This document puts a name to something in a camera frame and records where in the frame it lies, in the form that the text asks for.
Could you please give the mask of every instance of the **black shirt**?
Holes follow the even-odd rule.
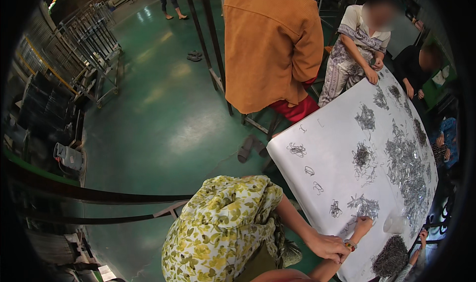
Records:
[[[406,47],[393,61],[395,68],[394,76],[405,89],[403,79],[407,78],[412,85],[415,93],[418,92],[424,83],[431,77],[432,72],[422,71],[418,57],[420,55],[420,48],[415,46]]]

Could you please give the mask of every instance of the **sandal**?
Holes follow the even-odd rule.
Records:
[[[187,59],[193,62],[199,62],[202,58],[197,56],[188,55]]]
[[[251,136],[247,136],[245,138],[245,142],[238,150],[238,161],[241,163],[245,163],[248,160],[248,156],[251,153],[251,147],[253,146],[253,138]]]
[[[202,56],[202,53],[200,53],[199,51],[191,51],[188,54],[191,56],[197,56],[197,57]]]
[[[253,148],[258,152],[259,156],[265,158],[268,155],[266,146],[255,135],[249,135],[253,139]]]

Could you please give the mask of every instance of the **floral shirt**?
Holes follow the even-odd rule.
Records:
[[[166,281],[233,281],[266,242],[277,256],[269,214],[283,191],[263,175],[208,179],[169,229],[162,248]]]

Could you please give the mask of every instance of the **plastic cup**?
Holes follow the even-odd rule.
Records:
[[[384,222],[384,232],[402,234],[407,225],[407,218],[398,214],[389,214]]]

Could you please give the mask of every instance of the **patterned pants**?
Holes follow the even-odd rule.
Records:
[[[370,49],[357,46],[362,57],[370,64],[374,54]],[[327,61],[326,78],[319,97],[318,105],[323,107],[342,93],[344,85],[346,89],[359,83],[365,77],[364,70],[350,57],[349,53],[340,41],[335,46]]]

